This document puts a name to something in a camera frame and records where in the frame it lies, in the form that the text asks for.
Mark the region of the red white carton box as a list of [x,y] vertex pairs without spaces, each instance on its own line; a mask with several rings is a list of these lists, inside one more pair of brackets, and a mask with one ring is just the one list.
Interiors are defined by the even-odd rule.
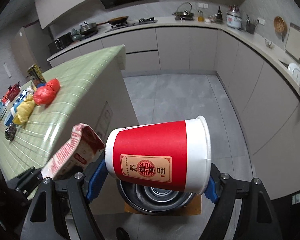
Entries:
[[70,139],[42,168],[42,178],[60,180],[76,167],[85,169],[104,148],[104,142],[89,125],[77,124],[72,128]]

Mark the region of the yellow cloth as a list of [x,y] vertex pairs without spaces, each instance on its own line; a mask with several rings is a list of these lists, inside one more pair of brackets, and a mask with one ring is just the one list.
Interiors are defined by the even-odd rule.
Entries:
[[32,95],[29,95],[18,107],[15,117],[12,122],[16,125],[23,125],[28,122],[30,115],[32,114],[36,106]]

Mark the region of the red white paper cup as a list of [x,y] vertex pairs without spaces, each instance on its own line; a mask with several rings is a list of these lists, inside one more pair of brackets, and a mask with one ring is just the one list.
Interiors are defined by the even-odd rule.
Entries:
[[105,148],[109,174],[159,189],[203,194],[211,171],[210,132],[195,119],[113,130]]

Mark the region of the tall printed drink can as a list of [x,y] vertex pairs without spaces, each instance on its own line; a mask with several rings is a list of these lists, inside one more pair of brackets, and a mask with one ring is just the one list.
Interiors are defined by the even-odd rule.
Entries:
[[39,84],[46,84],[38,64],[35,63],[29,67],[27,73],[35,86],[38,86]]

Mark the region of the green checked tablecloth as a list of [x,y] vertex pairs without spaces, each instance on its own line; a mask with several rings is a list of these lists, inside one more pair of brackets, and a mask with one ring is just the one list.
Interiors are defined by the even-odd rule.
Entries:
[[61,88],[48,106],[36,106],[28,121],[17,127],[14,139],[5,138],[6,125],[0,122],[0,168],[7,180],[31,167],[43,167],[69,138],[72,127],[87,123],[92,102],[104,89],[93,89],[111,66],[122,70],[124,45],[104,48],[66,61],[48,70],[44,77],[56,78]]

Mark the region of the steel wool scrubber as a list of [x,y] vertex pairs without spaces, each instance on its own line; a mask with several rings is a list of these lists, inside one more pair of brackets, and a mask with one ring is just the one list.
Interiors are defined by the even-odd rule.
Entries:
[[13,141],[14,140],[14,137],[15,137],[15,134],[16,134],[16,131],[17,131],[17,126],[16,124],[14,123],[10,123],[6,129],[5,129],[5,138],[8,140],[8,141]]

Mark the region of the red enamel pot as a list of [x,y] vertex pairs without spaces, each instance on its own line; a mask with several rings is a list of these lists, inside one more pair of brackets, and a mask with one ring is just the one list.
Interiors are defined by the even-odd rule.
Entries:
[[20,82],[8,88],[8,91],[4,96],[4,99],[12,102],[19,93],[20,93]]

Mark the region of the red plastic bag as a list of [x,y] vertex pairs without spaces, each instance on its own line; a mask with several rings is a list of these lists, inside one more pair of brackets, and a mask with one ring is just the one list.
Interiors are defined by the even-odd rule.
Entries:
[[58,79],[52,79],[44,86],[37,88],[33,95],[33,100],[37,105],[50,105],[56,98],[61,85]]

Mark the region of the green ceramic jar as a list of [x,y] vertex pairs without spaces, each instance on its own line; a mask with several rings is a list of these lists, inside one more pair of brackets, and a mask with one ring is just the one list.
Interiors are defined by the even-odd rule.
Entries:
[[83,35],[80,33],[80,31],[75,28],[71,30],[71,36],[73,41],[79,41],[83,38]]

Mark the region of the metal baking tray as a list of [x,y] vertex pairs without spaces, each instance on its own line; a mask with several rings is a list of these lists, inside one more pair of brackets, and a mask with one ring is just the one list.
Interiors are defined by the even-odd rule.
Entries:
[[300,63],[300,27],[294,23],[290,24],[285,51],[297,63]]

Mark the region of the grey lidded pot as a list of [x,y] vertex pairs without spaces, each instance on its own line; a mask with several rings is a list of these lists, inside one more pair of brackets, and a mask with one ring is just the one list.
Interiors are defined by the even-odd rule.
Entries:
[[98,32],[98,26],[95,22],[93,23],[83,22],[80,24],[79,32],[83,36],[95,34]]

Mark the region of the round bamboo basket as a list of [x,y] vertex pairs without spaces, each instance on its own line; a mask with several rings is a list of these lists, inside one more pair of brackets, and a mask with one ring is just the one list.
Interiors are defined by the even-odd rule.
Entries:
[[285,34],[287,32],[287,24],[282,17],[276,16],[273,23],[274,29],[278,34]]

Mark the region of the white rice cooker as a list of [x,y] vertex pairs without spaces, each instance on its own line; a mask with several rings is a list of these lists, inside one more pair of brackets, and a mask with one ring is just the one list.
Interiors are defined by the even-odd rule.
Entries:
[[242,15],[240,12],[229,10],[226,14],[226,24],[234,29],[242,28]]

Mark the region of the oil bottle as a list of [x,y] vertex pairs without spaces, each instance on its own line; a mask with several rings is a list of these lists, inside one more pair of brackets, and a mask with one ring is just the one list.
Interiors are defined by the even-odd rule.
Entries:
[[197,20],[198,22],[204,22],[204,14],[202,10],[197,11]]

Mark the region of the gas stove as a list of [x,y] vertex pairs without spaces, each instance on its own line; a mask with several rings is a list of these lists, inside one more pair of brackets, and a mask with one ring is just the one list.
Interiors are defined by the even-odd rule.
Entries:
[[133,26],[137,26],[137,25],[157,23],[157,21],[158,20],[155,19],[154,17],[141,18],[141,19],[139,19],[137,21],[134,21],[134,22],[129,22],[127,20],[127,22],[125,22],[123,24],[110,25],[111,28],[109,30],[107,30],[107,32],[118,30],[118,29],[123,29],[123,28],[128,28],[128,27],[133,27]]

